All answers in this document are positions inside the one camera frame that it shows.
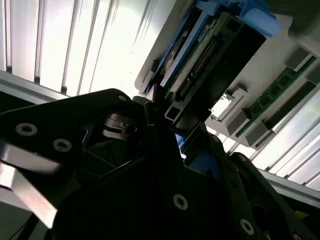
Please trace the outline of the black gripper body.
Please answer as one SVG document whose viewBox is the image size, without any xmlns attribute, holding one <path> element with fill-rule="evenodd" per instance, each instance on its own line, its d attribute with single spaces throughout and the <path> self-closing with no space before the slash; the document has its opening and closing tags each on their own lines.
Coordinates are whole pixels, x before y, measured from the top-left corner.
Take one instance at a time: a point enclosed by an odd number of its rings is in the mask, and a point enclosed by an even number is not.
<svg viewBox="0 0 320 240">
<path fill-rule="evenodd" d="M 232 240 L 223 195 L 180 156 L 174 133 L 149 121 L 127 141 L 128 162 L 63 202 L 54 240 Z"/>
</svg>

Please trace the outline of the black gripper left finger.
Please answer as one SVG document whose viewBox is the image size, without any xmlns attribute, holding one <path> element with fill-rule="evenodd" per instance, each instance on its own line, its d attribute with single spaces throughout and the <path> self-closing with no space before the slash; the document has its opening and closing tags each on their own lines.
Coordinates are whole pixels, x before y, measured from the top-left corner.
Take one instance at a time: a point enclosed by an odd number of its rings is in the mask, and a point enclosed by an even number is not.
<svg viewBox="0 0 320 240">
<path fill-rule="evenodd" d="M 158 103 L 117 89 L 2 112 L 0 184 L 52 229 L 67 197 L 127 163 L 128 140 L 153 121 L 170 129 Z"/>
</svg>

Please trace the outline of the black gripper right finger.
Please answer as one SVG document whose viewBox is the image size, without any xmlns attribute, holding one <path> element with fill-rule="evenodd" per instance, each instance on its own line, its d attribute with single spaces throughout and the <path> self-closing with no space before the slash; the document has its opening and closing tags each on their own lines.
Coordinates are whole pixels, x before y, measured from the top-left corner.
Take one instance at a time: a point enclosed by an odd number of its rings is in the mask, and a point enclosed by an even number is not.
<svg viewBox="0 0 320 240">
<path fill-rule="evenodd" d="M 222 191 L 222 227 L 232 240 L 316 240 L 262 173 L 242 153 L 227 155 L 220 139 L 199 122 L 187 137 L 186 165 L 214 178 Z"/>
</svg>

